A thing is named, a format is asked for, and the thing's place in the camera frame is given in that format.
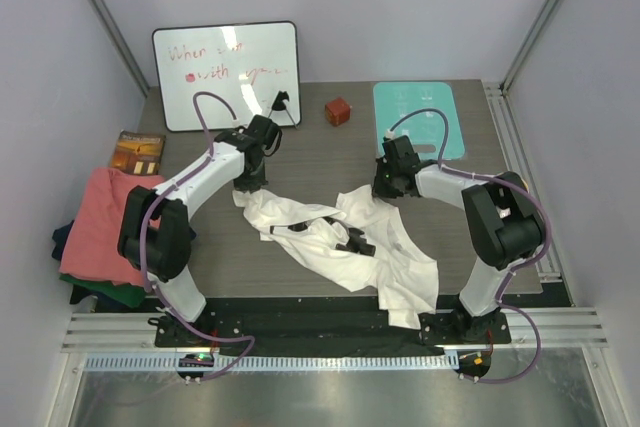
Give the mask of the small white whiteboard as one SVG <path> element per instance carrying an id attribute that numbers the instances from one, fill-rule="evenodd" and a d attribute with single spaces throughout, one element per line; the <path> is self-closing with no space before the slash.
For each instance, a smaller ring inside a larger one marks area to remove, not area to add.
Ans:
<path id="1" fill-rule="evenodd" d="M 152 45 L 171 132 L 246 125 L 278 91 L 300 95 L 291 21 L 159 28 Z"/>

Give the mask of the white t shirt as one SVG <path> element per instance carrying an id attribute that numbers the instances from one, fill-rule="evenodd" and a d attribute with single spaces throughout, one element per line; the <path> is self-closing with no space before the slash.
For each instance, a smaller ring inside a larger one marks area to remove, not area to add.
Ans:
<path id="1" fill-rule="evenodd" d="M 340 193 L 333 207 L 265 189 L 235 191 L 233 199 L 261 240 L 279 244 L 306 269 L 350 292 L 376 289 L 391 326 L 417 330 L 421 314 L 436 312 L 437 261 L 411 240 L 399 209 L 369 185 Z"/>

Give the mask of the red brown cube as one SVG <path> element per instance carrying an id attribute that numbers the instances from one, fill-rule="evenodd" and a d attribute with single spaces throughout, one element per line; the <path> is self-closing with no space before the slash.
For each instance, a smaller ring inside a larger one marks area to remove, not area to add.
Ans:
<path id="1" fill-rule="evenodd" d="M 329 101 L 324 108 L 325 117 L 330 125 L 338 127 L 351 118 L 351 105 L 342 97 Z"/>

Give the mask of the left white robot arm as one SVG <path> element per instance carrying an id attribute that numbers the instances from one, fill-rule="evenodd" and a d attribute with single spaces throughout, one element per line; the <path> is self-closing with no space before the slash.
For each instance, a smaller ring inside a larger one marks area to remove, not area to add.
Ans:
<path id="1" fill-rule="evenodd" d="M 203 315 L 206 299 L 189 271 L 194 214 L 231 183 L 241 192 L 267 184 L 265 159 L 277 151 L 281 128 L 256 115 L 246 127 L 219 133 L 196 161 L 152 188 L 135 187 L 126 199 L 118 254 L 142 273 L 144 285 L 180 319 L 179 335 L 190 345 L 205 344 L 213 332 Z"/>

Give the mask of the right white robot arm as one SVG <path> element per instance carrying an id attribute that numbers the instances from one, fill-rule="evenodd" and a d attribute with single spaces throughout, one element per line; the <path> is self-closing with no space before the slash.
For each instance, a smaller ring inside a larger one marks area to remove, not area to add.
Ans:
<path id="1" fill-rule="evenodd" d="M 419 158 L 408 137 L 386 138 L 373 193 L 435 199 L 464 211 L 477 255 L 449 322 L 457 338 L 480 342 L 493 327 L 515 271 L 538 261 L 550 240 L 546 215 L 515 172 L 473 174 Z"/>

